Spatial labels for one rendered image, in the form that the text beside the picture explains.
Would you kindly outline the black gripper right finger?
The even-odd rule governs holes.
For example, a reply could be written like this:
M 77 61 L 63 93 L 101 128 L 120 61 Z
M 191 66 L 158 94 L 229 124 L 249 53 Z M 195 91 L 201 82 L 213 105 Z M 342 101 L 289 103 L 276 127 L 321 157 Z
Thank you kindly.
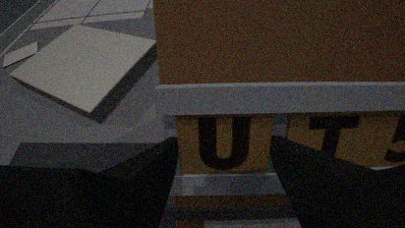
M 280 136 L 270 158 L 302 228 L 405 228 L 405 164 L 373 170 Z

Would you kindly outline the grey flat square slab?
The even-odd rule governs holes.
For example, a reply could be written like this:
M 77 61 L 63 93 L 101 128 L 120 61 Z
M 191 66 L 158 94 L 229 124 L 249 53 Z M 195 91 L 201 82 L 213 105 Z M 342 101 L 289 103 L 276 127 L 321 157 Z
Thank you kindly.
M 155 40 L 74 25 L 10 76 L 102 124 L 156 59 Z

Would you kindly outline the white paper ticket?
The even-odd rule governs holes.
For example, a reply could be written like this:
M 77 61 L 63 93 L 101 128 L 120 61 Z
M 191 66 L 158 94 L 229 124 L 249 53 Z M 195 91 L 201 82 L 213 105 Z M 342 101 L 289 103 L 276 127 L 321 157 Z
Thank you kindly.
M 205 221 L 204 228 L 302 228 L 297 218 Z

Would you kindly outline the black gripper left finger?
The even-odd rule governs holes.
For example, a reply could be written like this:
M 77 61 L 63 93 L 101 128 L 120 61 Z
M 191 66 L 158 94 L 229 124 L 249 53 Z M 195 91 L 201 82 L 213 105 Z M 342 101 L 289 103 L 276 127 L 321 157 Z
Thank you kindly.
M 177 137 L 171 137 L 98 173 L 0 165 L 0 219 L 159 228 L 177 159 Z

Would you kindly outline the brown square tile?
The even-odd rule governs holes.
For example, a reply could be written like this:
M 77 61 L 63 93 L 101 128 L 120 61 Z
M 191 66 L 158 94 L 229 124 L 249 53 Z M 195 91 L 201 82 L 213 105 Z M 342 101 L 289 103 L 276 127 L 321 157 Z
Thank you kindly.
M 363 166 L 378 111 L 289 113 L 286 139 Z
M 267 173 L 274 113 L 175 115 L 180 176 Z

